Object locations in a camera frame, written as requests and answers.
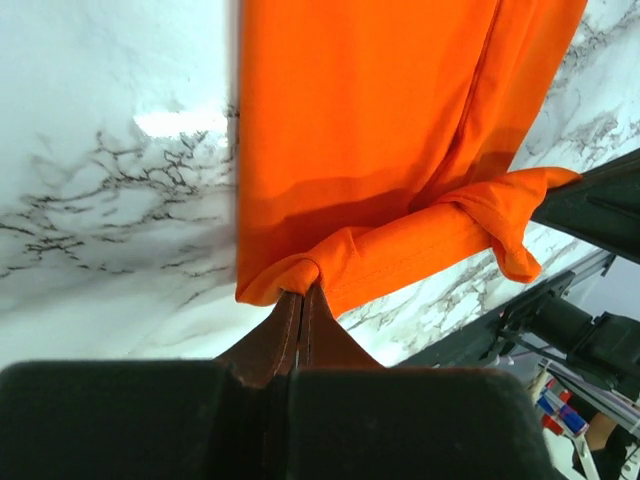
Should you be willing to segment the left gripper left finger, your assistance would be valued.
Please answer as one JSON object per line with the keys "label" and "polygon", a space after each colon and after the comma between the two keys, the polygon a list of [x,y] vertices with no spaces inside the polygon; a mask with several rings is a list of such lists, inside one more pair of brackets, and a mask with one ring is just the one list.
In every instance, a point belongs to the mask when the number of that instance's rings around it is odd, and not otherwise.
{"label": "left gripper left finger", "polygon": [[214,359],[245,387],[264,388],[292,369],[298,349],[303,298],[283,293],[258,326]]}

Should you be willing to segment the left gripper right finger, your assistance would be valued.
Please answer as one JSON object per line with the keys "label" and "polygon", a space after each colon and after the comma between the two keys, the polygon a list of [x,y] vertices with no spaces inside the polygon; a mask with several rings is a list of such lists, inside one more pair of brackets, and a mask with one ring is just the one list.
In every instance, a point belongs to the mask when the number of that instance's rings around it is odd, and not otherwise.
{"label": "left gripper right finger", "polygon": [[337,322],[317,283],[311,286],[302,301],[299,365],[332,369],[383,368]]}

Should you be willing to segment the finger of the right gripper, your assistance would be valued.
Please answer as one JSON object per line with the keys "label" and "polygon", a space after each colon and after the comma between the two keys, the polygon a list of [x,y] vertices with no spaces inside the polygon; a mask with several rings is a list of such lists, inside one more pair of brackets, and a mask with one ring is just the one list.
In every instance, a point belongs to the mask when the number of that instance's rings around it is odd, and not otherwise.
{"label": "finger of the right gripper", "polygon": [[546,194],[532,220],[639,262],[639,151]]}

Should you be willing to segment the orange t shirt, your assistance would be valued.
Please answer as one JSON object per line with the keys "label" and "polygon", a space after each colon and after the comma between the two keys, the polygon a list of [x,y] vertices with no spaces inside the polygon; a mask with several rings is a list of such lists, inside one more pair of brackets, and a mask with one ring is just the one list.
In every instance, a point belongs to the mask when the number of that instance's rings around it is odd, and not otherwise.
{"label": "orange t shirt", "polygon": [[340,315],[524,232],[577,174],[512,171],[582,1],[248,1],[236,298],[319,284]]}

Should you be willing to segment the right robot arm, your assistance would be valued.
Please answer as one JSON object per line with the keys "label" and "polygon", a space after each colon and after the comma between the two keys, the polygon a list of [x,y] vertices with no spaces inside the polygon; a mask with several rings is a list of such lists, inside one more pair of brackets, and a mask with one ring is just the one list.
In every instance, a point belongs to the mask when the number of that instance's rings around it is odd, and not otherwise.
{"label": "right robot arm", "polygon": [[[586,172],[580,181],[554,189],[533,220],[639,262],[639,151]],[[529,300],[505,312],[502,337],[524,345],[521,331],[532,333],[565,354],[553,359],[593,385],[630,398],[639,393],[639,322],[603,313],[592,317],[539,286]]]}

